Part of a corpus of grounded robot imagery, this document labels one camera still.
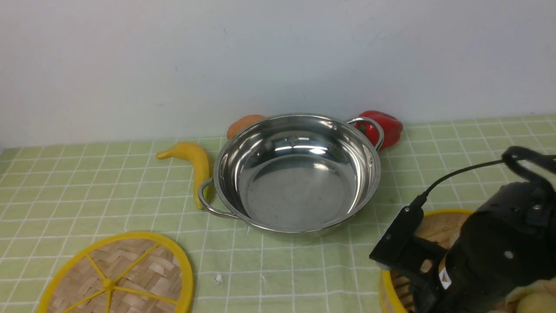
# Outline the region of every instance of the stainless steel pot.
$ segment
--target stainless steel pot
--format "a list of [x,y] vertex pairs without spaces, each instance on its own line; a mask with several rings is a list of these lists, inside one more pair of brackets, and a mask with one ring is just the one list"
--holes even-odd
[[[379,131],[373,146],[353,123]],[[342,122],[313,114],[272,116],[230,139],[214,164],[216,192],[230,212],[202,205],[219,217],[239,218],[270,231],[311,232],[357,213],[380,180],[380,125],[368,118]]]

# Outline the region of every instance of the bamboo steamer lid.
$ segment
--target bamboo steamer lid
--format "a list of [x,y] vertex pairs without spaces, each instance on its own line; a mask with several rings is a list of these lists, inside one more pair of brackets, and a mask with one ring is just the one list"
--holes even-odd
[[[449,249],[459,237],[463,223],[473,211],[448,209],[428,212],[415,235],[438,243]],[[382,271],[379,295],[383,313],[407,313],[415,311],[413,297],[409,292],[410,281],[394,271]]]
[[193,273],[172,240],[130,232],[75,255],[48,284],[39,313],[183,313],[193,298]]

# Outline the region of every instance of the yellow banana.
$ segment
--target yellow banana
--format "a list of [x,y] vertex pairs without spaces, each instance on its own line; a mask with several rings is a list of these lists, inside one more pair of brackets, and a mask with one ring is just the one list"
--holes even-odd
[[[199,186],[208,178],[211,177],[210,158],[206,151],[196,143],[182,142],[177,143],[170,149],[156,154],[156,158],[164,160],[169,157],[174,157],[186,160],[193,164],[193,199],[199,210],[203,209],[201,201],[197,196]],[[205,199],[210,201],[210,188],[206,188],[203,192]]]

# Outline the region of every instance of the green checkered tablecloth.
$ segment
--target green checkered tablecloth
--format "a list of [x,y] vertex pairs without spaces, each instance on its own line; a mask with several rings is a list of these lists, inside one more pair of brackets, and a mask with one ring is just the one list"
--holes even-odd
[[[34,312],[48,280],[75,253],[134,230],[163,233],[187,252],[193,312],[379,312],[379,269],[368,255],[400,207],[448,171],[496,159],[510,145],[556,153],[556,115],[407,125],[401,142],[380,153],[372,201],[322,238],[263,234],[197,210],[191,164],[154,155],[181,140],[5,150],[0,313]],[[213,157],[225,141],[193,140]],[[474,209],[517,179],[500,166],[462,174],[439,186],[425,209]],[[219,200],[215,206],[224,208]]]

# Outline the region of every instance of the red bell pepper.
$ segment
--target red bell pepper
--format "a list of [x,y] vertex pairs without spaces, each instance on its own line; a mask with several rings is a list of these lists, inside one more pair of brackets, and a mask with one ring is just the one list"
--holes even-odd
[[[379,111],[365,111],[359,116],[375,120],[384,130],[384,143],[380,150],[395,145],[400,141],[401,131],[404,125],[395,117]],[[379,132],[369,123],[357,123],[355,128],[361,130],[363,134],[374,144],[379,141]]]

